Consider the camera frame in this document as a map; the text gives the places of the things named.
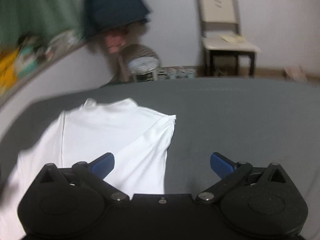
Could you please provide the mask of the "white t-shirt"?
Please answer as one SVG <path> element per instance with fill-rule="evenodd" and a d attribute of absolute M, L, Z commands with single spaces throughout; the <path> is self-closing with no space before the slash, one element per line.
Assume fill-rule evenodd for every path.
<path fill-rule="evenodd" d="M 17 207 L 47 163 L 69 168 L 110 152 L 115 166 L 105 178 L 107 183 L 130 197 L 163 194 L 175 120 L 129 98 L 110 104 L 88 99 L 78 108 L 61 112 L 38 142 L 18 155 L 1 197 L 1 239 L 24 237 Z"/>

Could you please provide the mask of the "dark grey bed sheet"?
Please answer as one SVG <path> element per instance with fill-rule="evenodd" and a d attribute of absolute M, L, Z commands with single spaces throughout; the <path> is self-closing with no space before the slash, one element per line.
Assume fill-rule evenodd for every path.
<path fill-rule="evenodd" d="M 33 146 L 63 110 L 92 98 L 139 105 L 177 116 L 169 147 L 165 189 L 195 193 L 217 180 L 209 156 L 263 167 L 280 163 L 302 195 L 319 197 L 319 85 L 264 79 L 167 80 L 99 89 L 43 100 L 28 107 L 1 142 L 6 179 L 20 150 Z"/>

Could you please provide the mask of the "white curved headboard ledge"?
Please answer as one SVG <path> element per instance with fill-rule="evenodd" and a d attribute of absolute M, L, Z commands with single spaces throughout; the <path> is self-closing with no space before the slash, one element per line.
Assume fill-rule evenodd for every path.
<path fill-rule="evenodd" d="M 98 88 L 116 74 L 116 57 L 103 41 L 83 44 L 43 64 L 1 98 L 1 137 L 33 102 Z"/>

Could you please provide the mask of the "woven laundry basket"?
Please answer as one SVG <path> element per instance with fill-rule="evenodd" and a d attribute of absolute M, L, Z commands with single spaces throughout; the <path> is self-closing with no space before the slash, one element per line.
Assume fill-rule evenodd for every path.
<path fill-rule="evenodd" d="M 158 69 L 161 61 L 149 47 L 132 44 L 117 54 L 120 67 L 120 79 L 124 83 L 158 80 Z"/>

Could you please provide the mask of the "pink hanging cloth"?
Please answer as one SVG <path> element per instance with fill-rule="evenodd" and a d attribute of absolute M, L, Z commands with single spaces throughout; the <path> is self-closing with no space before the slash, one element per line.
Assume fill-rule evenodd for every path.
<path fill-rule="evenodd" d="M 115 29 L 106 33 L 105 42 L 110 54 L 120 52 L 120 49 L 126 45 L 126 29 Z"/>

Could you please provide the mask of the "teal and white box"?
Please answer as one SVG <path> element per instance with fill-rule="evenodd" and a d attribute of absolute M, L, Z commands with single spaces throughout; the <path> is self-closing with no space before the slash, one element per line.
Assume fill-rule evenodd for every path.
<path fill-rule="evenodd" d="M 25 44 L 21 47 L 15 61 L 15 72 L 19 79 L 27 76 L 37 68 L 37 52 L 32 45 Z"/>

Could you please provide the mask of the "yellowish cloth on chair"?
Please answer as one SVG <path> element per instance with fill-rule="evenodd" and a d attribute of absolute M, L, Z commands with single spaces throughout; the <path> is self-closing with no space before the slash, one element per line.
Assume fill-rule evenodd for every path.
<path fill-rule="evenodd" d="M 244 43 L 247 40 L 242 35 L 228 34 L 228 35 L 220 35 L 220 38 L 228 43 Z"/>

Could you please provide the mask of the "clear plastic container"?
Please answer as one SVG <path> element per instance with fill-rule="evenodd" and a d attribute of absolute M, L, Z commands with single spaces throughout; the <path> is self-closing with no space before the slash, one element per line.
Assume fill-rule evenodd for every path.
<path fill-rule="evenodd" d="M 52 51 L 54 54 L 61 54 L 77 45 L 80 42 L 80 38 L 77 32 L 73 29 L 65 30 L 55 37 L 53 37 L 48 43 L 48 51 Z"/>

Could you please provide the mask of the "yellow cardboard box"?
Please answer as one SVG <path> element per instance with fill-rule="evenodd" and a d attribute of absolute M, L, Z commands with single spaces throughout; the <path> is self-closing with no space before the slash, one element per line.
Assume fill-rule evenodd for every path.
<path fill-rule="evenodd" d="M 18 56 L 18 49 L 2 50 L 0 61 L 0 91 L 4 95 L 18 80 L 15 71 L 15 61 Z"/>

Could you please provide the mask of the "cream dining chair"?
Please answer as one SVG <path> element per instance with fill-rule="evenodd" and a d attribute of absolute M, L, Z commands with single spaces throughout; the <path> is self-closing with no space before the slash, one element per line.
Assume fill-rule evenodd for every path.
<path fill-rule="evenodd" d="M 204 75 L 215 76 L 221 72 L 215 64 L 218 57 L 232 57 L 235 75 L 240 72 L 240 57 L 249 58 L 249 77 L 254 76 L 257 53 L 253 43 L 228 43 L 220 35 L 242 35 L 238 0 L 195 0 L 200 28 L 200 45 L 203 53 Z"/>

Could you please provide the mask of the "dark teal hanging jacket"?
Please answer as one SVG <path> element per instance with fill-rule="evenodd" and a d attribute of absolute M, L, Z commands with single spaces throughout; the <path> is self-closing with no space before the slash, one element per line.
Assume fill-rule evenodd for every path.
<path fill-rule="evenodd" d="M 143 0 L 84 0 L 84 37 L 137 22 L 146 23 L 149 13 Z"/>

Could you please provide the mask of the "green curtain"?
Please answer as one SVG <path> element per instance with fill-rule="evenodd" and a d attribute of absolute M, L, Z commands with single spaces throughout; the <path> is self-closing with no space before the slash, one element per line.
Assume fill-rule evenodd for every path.
<path fill-rule="evenodd" d="M 79 0 L 1 0 L 1 45 L 12 47 L 31 34 L 49 42 L 65 30 L 83 35 Z"/>

